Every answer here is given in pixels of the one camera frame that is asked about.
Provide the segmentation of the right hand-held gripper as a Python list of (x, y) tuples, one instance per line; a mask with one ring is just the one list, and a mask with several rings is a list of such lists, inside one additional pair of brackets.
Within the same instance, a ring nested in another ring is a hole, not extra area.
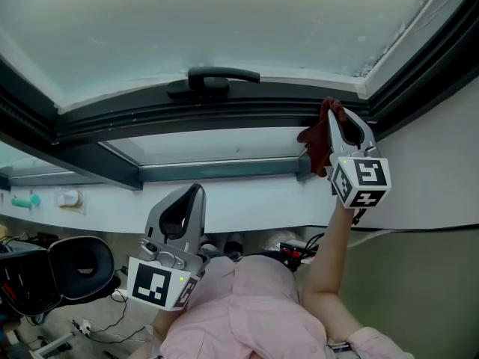
[(373, 208), (391, 190), (388, 160), (381, 157), (369, 125), (347, 108), (345, 113), (342, 130), (338, 116), (328, 112), (332, 194), (346, 209)]

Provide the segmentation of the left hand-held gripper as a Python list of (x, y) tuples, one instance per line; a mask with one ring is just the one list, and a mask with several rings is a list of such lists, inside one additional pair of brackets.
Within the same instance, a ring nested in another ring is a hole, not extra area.
[[(137, 257), (129, 258), (127, 296), (164, 311), (182, 310), (210, 258), (197, 254), (207, 196), (197, 183), (180, 187), (150, 211)], [(184, 246), (183, 250), (172, 246)]]

